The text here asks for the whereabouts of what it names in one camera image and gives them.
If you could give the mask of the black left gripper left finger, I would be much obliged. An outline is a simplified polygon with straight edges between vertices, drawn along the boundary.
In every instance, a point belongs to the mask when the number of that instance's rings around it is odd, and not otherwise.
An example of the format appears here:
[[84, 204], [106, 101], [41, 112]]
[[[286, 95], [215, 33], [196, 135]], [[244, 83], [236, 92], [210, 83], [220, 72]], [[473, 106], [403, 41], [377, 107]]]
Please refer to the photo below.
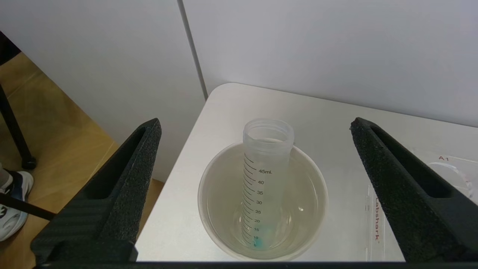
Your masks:
[[162, 128], [141, 124], [31, 243], [36, 262], [132, 262]]

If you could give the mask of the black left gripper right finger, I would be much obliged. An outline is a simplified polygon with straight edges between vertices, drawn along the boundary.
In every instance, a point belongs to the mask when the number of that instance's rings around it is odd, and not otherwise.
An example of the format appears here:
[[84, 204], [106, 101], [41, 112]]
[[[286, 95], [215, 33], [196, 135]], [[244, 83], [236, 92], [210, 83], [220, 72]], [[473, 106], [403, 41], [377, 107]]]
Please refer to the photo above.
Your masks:
[[478, 207], [372, 121], [350, 131], [407, 262], [476, 262]]

